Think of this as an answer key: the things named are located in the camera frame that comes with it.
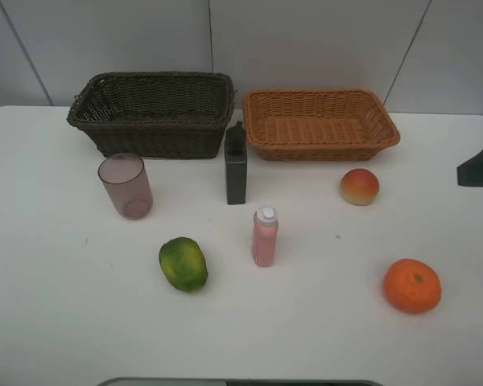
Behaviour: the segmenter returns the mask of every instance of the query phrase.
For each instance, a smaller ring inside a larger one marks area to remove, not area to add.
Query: white bottle cap
[[[273,207],[260,207],[256,216],[264,227],[271,227],[277,222],[277,211]]]

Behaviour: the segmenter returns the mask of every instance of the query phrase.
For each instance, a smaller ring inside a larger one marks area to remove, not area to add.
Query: wicker basket
[[[214,158],[233,108],[233,82],[226,75],[111,72],[88,82],[68,123],[106,157]]]
[[[399,132],[364,90],[254,90],[243,104],[247,140],[268,160],[368,160]]]

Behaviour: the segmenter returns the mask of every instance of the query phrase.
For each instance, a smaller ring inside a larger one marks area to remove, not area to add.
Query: green fruit
[[[206,259],[199,245],[187,237],[168,241],[159,250],[159,265],[168,282],[178,290],[200,290],[208,280]]]

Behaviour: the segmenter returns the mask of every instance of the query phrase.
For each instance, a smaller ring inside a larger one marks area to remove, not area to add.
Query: orange
[[[435,308],[442,297],[436,272],[413,259],[402,259],[390,266],[383,279],[383,292],[392,306],[409,314]]]

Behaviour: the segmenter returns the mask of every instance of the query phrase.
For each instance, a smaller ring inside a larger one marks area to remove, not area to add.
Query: dark brown wicker basket
[[[67,121],[106,157],[214,158],[233,94],[233,81],[223,74],[110,72],[88,82]]]

